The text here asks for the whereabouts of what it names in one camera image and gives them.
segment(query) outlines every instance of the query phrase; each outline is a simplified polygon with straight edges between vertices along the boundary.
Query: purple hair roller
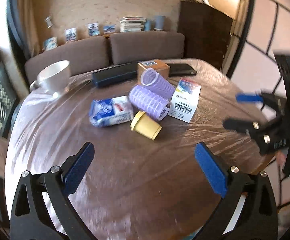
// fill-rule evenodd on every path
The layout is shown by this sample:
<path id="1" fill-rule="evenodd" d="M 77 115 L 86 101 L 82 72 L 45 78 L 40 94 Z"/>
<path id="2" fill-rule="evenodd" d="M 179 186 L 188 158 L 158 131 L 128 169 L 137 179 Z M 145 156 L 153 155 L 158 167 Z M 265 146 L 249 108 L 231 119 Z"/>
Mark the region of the purple hair roller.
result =
<path id="1" fill-rule="evenodd" d="M 168 100 L 172 98 L 175 92 L 175 87 L 152 68 L 148 68 L 142 73 L 141 84 Z"/>
<path id="2" fill-rule="evenodd" d="M 130 102 L 156 121 L 161 121 L 168 113 L 169 101 L 141 85 L 136 85 L 129 92 Z"/>

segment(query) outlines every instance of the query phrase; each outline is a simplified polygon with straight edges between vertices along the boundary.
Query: yellow plastic cup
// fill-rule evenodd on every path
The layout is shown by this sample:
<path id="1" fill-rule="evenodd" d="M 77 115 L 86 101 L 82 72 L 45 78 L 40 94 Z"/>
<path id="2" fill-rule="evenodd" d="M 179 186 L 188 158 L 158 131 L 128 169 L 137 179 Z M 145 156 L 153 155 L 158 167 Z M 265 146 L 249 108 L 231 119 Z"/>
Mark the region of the yellow plastic cup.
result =
<path id="1" fill-rule="evenodd" d="M 144 111 L 139 111 L 131 123 L 132 131 L 136 131 L 151 140 L 155 140 L 162 127 L 150 119 Z"/>

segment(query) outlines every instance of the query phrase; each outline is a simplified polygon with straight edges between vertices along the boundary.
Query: metal screw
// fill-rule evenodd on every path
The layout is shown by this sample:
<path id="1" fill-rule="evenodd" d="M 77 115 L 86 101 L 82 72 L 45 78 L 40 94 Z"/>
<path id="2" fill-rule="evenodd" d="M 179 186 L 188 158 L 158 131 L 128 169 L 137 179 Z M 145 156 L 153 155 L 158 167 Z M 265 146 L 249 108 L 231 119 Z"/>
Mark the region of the metal screw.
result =
<path id="1" fill-rule="evenodd" d="M 260 174 L 261 174 L 262 177 L 267 177 L 267 172 L 266 171 L 261 171 Z"/>
<path id="2" fill-rule="evenodd" d="M 231 170 L 233 173 L 238 173 L 238 172 L 239 172 L 239 168 L 237 168 L 236 166 L 231 166 L 230 170 Z"/>
<path id="3" fill-rule="evenodd" d="M 28 171 L 24 171 L 24 172 L 22 173 L 22 177 L 27 177 L 27 176 L 28 176 L 28 174 L 29 174 L 29 172 L 28 172 Z"/>
<path id="4" fill-rule="evenodd" d="M 56 173 L 56 172 L 58 172 L 59 170 L 60 170 L 59 166 L 53 166 L 53 167 L 51 168 L 51 173 Z"/>
<path id="5" fill-rule="evenodd" d="M 264 141 L 265 143 L 270 143 L 269 136 L 267 134 L 264 135 Z"/>
<path id="6" fill-rule="evenodd" d="M 253 126 L 256 130 L 260 128 L 260 126 L 258 125 L 258 122 L 253 122 Z"/>

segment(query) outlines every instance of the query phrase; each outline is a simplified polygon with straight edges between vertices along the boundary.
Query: plastic tablecloth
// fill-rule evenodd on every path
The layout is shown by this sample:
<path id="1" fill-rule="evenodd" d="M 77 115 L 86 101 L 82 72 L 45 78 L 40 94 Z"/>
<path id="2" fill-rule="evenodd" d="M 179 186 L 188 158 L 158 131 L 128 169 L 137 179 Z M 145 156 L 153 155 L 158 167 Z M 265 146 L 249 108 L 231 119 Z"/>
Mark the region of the plastic tablecloth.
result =
<path id="1" fill-rule="evenodd" d="M 93 99 L 128 95 L 136 80 L 98 89 L 92 74 L 85 73 L 72 77 L 70 91 L 57 100 L 42 89 L 32 92 L 21 106 L 8 147 L 9 215 L 23 171 L 47 172 L 75 155 L 86 141 L 94 144 L 95 158 L 69 199 L 99 240 L 182 239 L 200 228 L 220 200 L 195 161 L 194 147 L 200 141 L 228 165 L 249 173 L 263 169 L 272 156 L 260 156 L 249 137 L 222 127 L 229 116 L 265 122 L 262 113 L 254 105 L 238 104 L 235 94 L 240 90 L 208 63 L 166 62 L 195 68 L 197 75 L 188 78 L 201 85 L 201 92 L 191 122 L 165 117 L 155 141 L 132 132 L 130 122 L 105 128 L 89 122 Z M 179 79 L 169 82 L 176 86 Z M 64 232 L 48 196 L 44 199 L 56 229 Z"/>

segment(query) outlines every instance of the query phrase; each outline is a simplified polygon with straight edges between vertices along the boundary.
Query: sofa cushion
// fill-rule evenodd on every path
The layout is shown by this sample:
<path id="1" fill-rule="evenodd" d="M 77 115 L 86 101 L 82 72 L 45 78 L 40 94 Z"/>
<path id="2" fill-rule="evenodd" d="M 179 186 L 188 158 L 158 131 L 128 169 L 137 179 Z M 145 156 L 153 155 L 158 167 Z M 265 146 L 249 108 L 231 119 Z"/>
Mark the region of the sofa cushion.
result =
<path id="1" fill-rule="evenodd" d="M 72 75 L 108 67 L 105 37 L 73 41 L 31 58 L 25 63 L 29 83 L 31 84 L 44 68 L 61 60 L 70 61 Z"/>
<path id="2" fill-rule="evenodd" d="M 184 40 L 184 35 L 176 32 L 114 33 L 110 36 L 113 63 L 182 58 Z"/>

